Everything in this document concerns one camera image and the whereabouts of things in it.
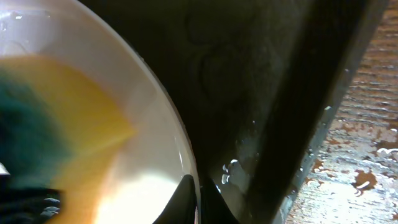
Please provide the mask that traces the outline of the green yellow sponge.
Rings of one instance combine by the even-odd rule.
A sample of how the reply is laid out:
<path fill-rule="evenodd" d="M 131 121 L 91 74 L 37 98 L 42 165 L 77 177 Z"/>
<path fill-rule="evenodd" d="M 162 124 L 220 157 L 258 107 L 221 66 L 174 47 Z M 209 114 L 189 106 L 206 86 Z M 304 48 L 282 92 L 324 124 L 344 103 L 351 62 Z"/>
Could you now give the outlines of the green yellow sponge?
<path fill-rule="evenodd" d="M 1 162 L 52 173 L 62 212 L 46 223 L 94 222 L 109 168 L 133 132 L 78 70 L 40 56 L 1 59 Z"/>

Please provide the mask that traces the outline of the pink plate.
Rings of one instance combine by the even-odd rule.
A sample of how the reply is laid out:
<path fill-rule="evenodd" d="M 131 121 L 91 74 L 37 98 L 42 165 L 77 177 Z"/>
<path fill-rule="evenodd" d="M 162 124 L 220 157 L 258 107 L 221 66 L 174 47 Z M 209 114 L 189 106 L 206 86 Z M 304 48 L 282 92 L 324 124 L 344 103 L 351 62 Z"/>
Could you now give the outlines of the pink plate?
<path fill-rule="evenodd" d="M 1 59 L 40 56 L 83 73 L 133 128 L 106 175 L 93 223 L 153 223 L 185 175 L 200 192 L 195 159 L 177 112 L 143 59 L 78 1 L 2 1 Z"/>

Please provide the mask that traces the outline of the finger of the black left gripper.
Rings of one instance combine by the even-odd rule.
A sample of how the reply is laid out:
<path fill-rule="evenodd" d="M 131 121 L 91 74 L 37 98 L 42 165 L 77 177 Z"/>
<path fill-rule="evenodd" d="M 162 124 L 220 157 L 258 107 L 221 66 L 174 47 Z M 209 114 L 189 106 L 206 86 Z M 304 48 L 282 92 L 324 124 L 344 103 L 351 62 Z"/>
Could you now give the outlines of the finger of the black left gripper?
<path fill-rule="evenodd" d="M 1 224 L 46 223 L 62 212 L 62 191 L 43 167 L 1 162 Z"/>

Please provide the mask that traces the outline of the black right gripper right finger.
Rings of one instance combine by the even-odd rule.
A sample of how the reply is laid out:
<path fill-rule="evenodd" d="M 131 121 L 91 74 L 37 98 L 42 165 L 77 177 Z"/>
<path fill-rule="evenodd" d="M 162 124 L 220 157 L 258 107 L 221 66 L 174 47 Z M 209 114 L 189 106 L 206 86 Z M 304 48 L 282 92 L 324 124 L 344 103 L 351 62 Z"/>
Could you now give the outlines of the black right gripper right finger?
<path fill-rule="evenodd" d="M 202 178 L 200 192 L 201 224 L 239 224 L 209 177 Z"/>

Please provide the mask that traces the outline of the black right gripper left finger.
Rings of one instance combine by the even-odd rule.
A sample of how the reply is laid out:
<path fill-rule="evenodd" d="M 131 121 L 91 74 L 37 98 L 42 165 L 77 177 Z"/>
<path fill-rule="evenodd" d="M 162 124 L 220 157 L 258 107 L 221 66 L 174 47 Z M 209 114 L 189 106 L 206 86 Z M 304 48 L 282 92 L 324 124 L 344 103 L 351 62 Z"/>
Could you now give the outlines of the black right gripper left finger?
<path fill-rule="evenodd" d="M 153 224 L 194 224 L 196 209 L 194 179 L 191 175 L 185 175 Z"/>

